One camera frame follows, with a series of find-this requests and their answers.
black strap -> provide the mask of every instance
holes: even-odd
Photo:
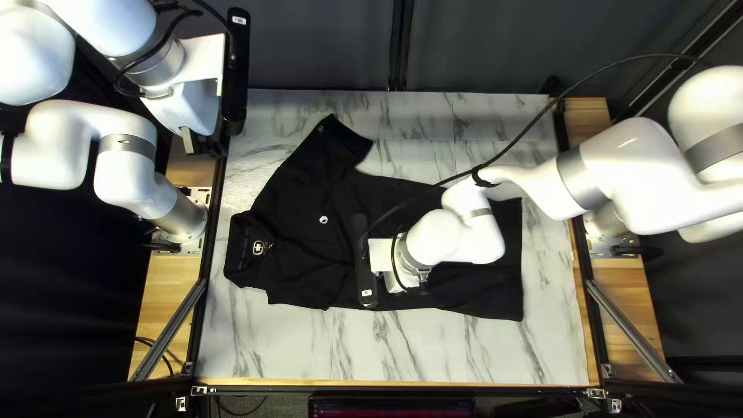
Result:
[[[0,181],[5,184],[13,183],[13,179],[10,176],[10,156],[13,154],[13,143],[15,140],[15,134],[4,136],[2,148],[0,149]]]
[[[480,178],[480,175],[478,174],[478,172],[480,171],[481,168],[482,168],[481,166],[477,166],[472,171],[472,180],[475,181],[475,185],[477,185],[479,187],[495,187],[495,186],[497,186],[497,184],[490,183],[489,181],[483,180],[483,179]]]

metal bracket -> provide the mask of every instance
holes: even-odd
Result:
[[[622,309],[619,309],[619,306],[617,306],[611,298],[603,292],[601,286],[596,283],[596,280],[586,280],[585,290],[594,300],[596,300],[596,303],[601,306],[604,312],[609,314],[609,317],[611,317],[617,327],[621,329],[622,333],[626,335],[629,342],[631,342],[632,346],[637,350],[637,353],[640,354],[640,357],[645,360],[650,368],[653,369],[653,371],[655,371],[664,382],[684,383],[666,363],[666,360],[655,351],[655,348],[650,345],[640,331],[632,325],[632,322],[624,315]]]
[[[175,410],[177,412],[186,412],[186,397],[180,396],[175,398]]]
[[[622,412],[622,399],[607,399],[606,407],[610,414],[619,414]]]
[[[163,353],[165,353],[165,350],[170,345],[170,341],[173,341],[175,334],[181,328],[181,325],[183,325],[191,309],[193,309],[198,299],[204,294],[204,290],[207,288],[207,280],[203,278],[199,279],[193,285],[188,295],[184,298],[184,301],[175,310],[175,314],[173,314],[170,321],[165,325],[163,332],[160,333],[160,336],[158,336],[158,339],[150,347],[140,365],[137,366],[134,374],[129,379],[130,382],[141,382],[149,378],[155,366],[158,365],[160,357],[163,356]]]
[[[191,376],[193,374],[193,361],[185,361],[181,367],[182,376]]]
[[[613,379],[614,377],[617,377],[617,374],[614,372],[614,368],[609,363],[602,363],[601,364],[601,376],[604,379]]]
[[[191,396],[203,396],[207,394],[207,386],[192,386]]]
[[[591,399],[606,399],[606,390],[602,388],[588,388],[585,394]]]

table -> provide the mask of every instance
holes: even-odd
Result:
[[[323,312],[268,305],[265,292],[240,289],[221,273],[230,217],[250,208],[273,171],[327,114],[375,141],[358,170],[432,184],[495,155],[547,100],[515,94],[251,91],[245,130],[230,145],[196,375],[587,385],[567,223],[549,219],[528,199],[521,323],[437,309]],[[556,153],[547,116],[500,163],[534,167]],[[491,192],[500,199],[523,196],[512,184]]]

black cable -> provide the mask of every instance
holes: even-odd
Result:
[[[402,225],[398,227],[398,232],[396,232],[395,236],[392,237],[392,249],[390,251],[392,255],[390,257],[392,258],[392,273],[395,275],[395,281],[397,281],[398,285],[403,288],[403,291],[405,291],[405,293],[407,293],[408,288],[406,288],[405,285],[403,285],[403,282],[400,281],[400,276],[398,276],[398,267],[395,264],[395,245],[398,243],[398,234],[400,234],[401,229],[403,229]]]
[[[590,73],[589,75],[587,75],[587,76],[581,78],[580,80],[578,80],[577,82],[575,82],[575,84],[573,84],[572,86],[570,86],[567,89],[565,89],[562,93],[560,93],[559,96],[555,97],[550,103],[547,104],[547,106],[543,107],[542,110],[540,110],[539,113],[537,113],[536,116],[534,116],[534,118],[529,123],[527,123],[527,125],[524,127],[524,129],[522,129],[522,131],[519,132],[519,134],[516,135],[516,137],[514,139],[512,139],[511,142],[508,145],[506,145],[506,147],[501,152],[499,152],[495,157],[492,157],[491,159],[487,160],[486,162],[484,162],[482,164],[478,164],[478,165],[474,166],[473,168],[471,168],[471,169],[469,169],[467,171],[464,171],[462,173],[455,174],[454,176],[451,176],[451,177],[449,177],[447,179],[441,180],[440,182],[438,182],[438,183],[434,184],[433,186],[431,186],[431,188],[428,189],[428,190],[426,190],[425,192],[423,192],[423,193],[421,193],[421,194],[419,194],[417,196],[414,196],[411,199],[408,199],[405,202],[402,202],[402,203],[394,206],[392,209],[386,211],[382,216],[378,217],[375,221],[373,221],[371,224],[369,224],[369,226],[364,231],[364,233],[361,234],[361,236],[359,237],[359,242],[358,242],[359,248],[365,248],[364,247],[364,239],[369,235],[369,233],[372,231],[372,229],[374,229],[377,225],[379,225],[379,223],[382,222],[384,219],[387,219],[387,217],[389,217],[390,215],[392,215],[393,213],[395,213],[395,212],[397,212],[397,211],[399,211],[401,209],[407,208],[408,206],[410,206],[411,203],[413,203],[416,200],[420,199],[421,197],[427,195],[428,193],[431,193],[432,191],[437,190],[439,187],[443,186],[444,184],[446,184],[446,183],[448,183],[448,182],[450,182],[452,180],[456,180],[456,179],[459,179],[461,177],[467,176],[469,174],[473,174],[473,178],[475,179],[477,185],[480,185],[481,187],[493,187],[493,186],[496,186],[497,184],[491,184],[491,183],[489,183],[487,181],[482,181],[482,180],[479,181],[478,171],[480,169],[482,169],[482,168],[485,168],[485,167],[491,165],[493,162],[495,162],[499,158],[501,158],[506,152],[508,152],[509,149],[513,148],[513,146],[516,145],[516,143],[519,142],[519,140],[521,138],[523,138],[524,135],[526,135],[526,132],[529,132],[529,129],[531,129],[532,126],[534,126],[536,124],[536,122],[539,121],[539,119],[549,109],[551,109],[552,106],[555,105],[555,103],[557,103],[560,100],[562,100],[563,98],[565,98],[565,96],[568,93],[570,93],[576,87],[578,87],[581,84],[583,84],[585,81],[590,80],[593,77],[596,77],[598,74],[601,74],[604,71],[607,71],[607,70],[609,70],[611,68],[614,68],[614,67],[616,67],[618,65],[624,64],[626,62],[631,62],[631,61],[635,61],[635,60],[644,60],[646,58],[659,58],[659,57],[663,57],[663,58],[681,58],[681,59],[684,59],[684,60],[692,60],[693,62],[700,62],[701,61],[701,59],[699,59],[697,57],[692,57],[690,55],[658,52],[658,53],[634,55],[632,57],[628,57],[628,58],[625,58],[623,60],[614,61],[611,64],[604,65],[603,67],[597,69],[596,71]]]
[[[248,415],[250,415],[253,412],[257,411],[258,408],[260,408],[261,406],[263,406],[263,402],[266,402],[266,399],[268,399],[268,396],[263,396],[263,399],[261,399],[261,402],[259,402],[258,403],[258,406],[256,406],[255,408],[251,409],[248,412],[241,412],[241,413],[230,411],[229,409],[227,409],[224,406],[222,406],[222,402],[219,400],[219,396],[215,396],[214,399],[216,399],[216,401],[217,401],[217,413],[218,413],[218,415],[220,417],[222,416],[222,410],[224,410],[224,412],[227,412],[228,414],[233,415],[235,417],[247,417]]]
[[[124,77],[124,74],[129,72],[132,68],[136,67],[137,65],[141,64],[142,62],[145,62],[152,58],[155,54],[162,49],[163,46],[170,40],[170,37],[173,35],[173,31],[178,26],[179,23],[181,23],[186,17],[189,16],[203,16],[204,12],[201,10],[188,10],[185,11],[173,19],[172,22],[170,22],[170,26],[165,30],[165,33],[163,34],[163,37],[160,38],[157,44],[152,47],[149,51],[146,53],[140,55],[137,59],[130,62],[129,64],[124,65],[123,67],[119,68],[119,72],[114,75],[114,89],[118,91],[119,93],[129,96],[129,97],[145,97],[145,94],[141,91],[128,91],[125,90],[121,85],[121,79]]]
[[[142,343],[152,348],[152,343],[143,340],[141,337],[134,337],[134,340],[138,343]],[[175,374],[173,373],[173,367],[170,365],[170,361],[168,361],[168,358],[164,354],[163,354],[163,361],[165,362],[165,365],[168,367],[168,370],[170,371],[170,377],[175,376]]]
[[[150,337],[140,337],[140,336],[137,336],[137,338],[139,338],[141,340],[144,340],[144,341],[151,342],[153,344],[155,343],[155,339],[150,338]],[[169,348],[166,348],[165,349],[165,352],[168,353],[168,354],[170,354],[170,356],[173,357],[173,361],[175,361],[179,366],[183,366],[184,365],[183,360],[179,359],[178,356],[176,356],[175,354],[173,354],[173,352],[170,351]]]

gray cylinder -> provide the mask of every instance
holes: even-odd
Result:
[[[189,242],[204,232],[207,225],[207,208],[204,203],[189,198],[180,190],[176,189],[175,192],[178,197],[173,209],[165,216],[147,220],[163,230],[170,242]]]

